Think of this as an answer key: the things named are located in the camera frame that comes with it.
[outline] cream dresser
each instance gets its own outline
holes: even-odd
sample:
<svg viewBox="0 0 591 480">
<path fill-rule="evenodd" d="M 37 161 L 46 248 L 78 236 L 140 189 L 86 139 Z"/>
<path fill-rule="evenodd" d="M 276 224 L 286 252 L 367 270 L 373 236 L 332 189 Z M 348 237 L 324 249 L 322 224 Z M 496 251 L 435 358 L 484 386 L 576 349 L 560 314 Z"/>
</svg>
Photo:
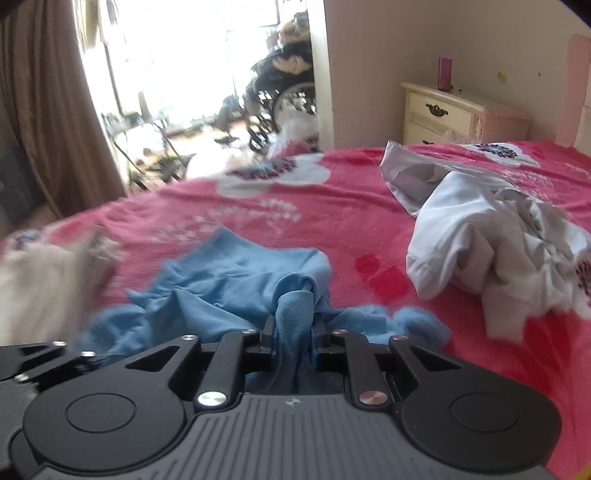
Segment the cream dresser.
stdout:
<svg viewBox="0 0 591 480">
<path fill-rule="evenodd" d="M 517 108 L 452 90 L 403 83 L 404 144 L 478 144 L 526 140 L 530 119 Z"/>
</svg>

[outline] brown curtain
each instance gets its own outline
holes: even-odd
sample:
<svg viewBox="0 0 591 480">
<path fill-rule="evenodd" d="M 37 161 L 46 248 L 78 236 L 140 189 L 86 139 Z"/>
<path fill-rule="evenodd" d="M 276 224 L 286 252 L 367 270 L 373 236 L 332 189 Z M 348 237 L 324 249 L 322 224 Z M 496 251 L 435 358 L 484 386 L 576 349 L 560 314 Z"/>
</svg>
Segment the brown curtain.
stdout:
<svg viewBox="0 0 591 480">
<path fill-rule="evenodd" d="M 27 0 L 0 24 L 0 94 L 58 216 L 125 194 L 90 97 L 72 0 Z"/>
</svg>

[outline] drawer handle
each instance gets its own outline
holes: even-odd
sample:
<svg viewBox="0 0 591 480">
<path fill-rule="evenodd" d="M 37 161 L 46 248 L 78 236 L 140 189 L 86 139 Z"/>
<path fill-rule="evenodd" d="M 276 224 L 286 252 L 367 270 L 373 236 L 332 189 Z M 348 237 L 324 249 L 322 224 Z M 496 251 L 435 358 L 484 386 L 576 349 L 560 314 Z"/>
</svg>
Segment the drawer handle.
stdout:
<svg viewBox="0 0 591 480">
<path fill-rule="evenodd" d="M 431 105 L 430 103 L 428 103 L 427 108 L 429 108 L 429 111 L 431 112 L 431 115 L 433 115 L 433 116 L 449 115 L 449 112 L 447 110 L 444 110 L 443 108 L 439 107 L 439 105 Z"/>
</svg>

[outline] blue cloth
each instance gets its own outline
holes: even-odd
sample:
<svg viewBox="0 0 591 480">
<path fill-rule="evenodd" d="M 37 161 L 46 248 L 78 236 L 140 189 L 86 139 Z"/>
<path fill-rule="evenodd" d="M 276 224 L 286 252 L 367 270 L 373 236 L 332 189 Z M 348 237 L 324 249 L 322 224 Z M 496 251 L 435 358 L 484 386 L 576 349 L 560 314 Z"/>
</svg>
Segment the blue cloth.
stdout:
<svg viewBox="0 0 591 480">
<path fill-rule="evenodd" d="M 327 328 L 363 333 L 372 343 L 408 335 L 441 348 L 449 329 L 435 315 L 403 308 L 390 316 L 384 307 L 334 309 L 332 271 L 326 255 L 313 248 L 269 249 L 221 229 L 162 272 L 143 293 L 128 291 L 130 303 L 102 311 L 81 339 L 83 350 L 130 356 L 185 334 L 218 342 L 232 330 L 261 330 L 275 313 L 277 367 L 250 375 L 258 393 L 332 393 L 342 390 L 337 374 L 313 371 L 311 324 L 319 313 Z"/>
</svg>

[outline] red blanket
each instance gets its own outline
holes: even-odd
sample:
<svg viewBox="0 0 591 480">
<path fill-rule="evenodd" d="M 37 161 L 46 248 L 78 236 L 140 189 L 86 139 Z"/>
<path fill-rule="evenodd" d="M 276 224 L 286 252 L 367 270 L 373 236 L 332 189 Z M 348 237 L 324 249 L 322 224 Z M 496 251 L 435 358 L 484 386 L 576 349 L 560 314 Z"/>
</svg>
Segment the red blanket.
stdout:
<svg viewBox="0 0 591 480">
<path fill-rule="evenodd" d="M 590 230 L 591 158 L 552 142 L 515 145 L 540 166 L 507 167 L 491 161 L 495 153 L 458 145 L 413 149 L 504 173 Z M 220 225 L 266 247 L 318 248 L 333 267 L 334 306 L 423 306 L 452 329 L 450 353 L 548 395 L 563 420 L 548 467 L 569 478 L 591 461 L 591 323 L 555 314 L 531 319 L 518 346 L 486 338 L 477 297 L 448 287 L 433 301 L 419 301 L 405 274 L 414 219 L 381 179 L 383 152 L 335 151 L 306 167 L 279 161 L 254 174 L 185 181 L 66 219 L 48 230 L 47 239 L 63 244 L 102 225 L 121 244 L 125 257 L 103 306 L 126 302 L 126 288 L 146 287 L 163 260 L 184 254 Z M 589 270 L 582 272 L 582 281 L 591 283 Z"/>
</svg>

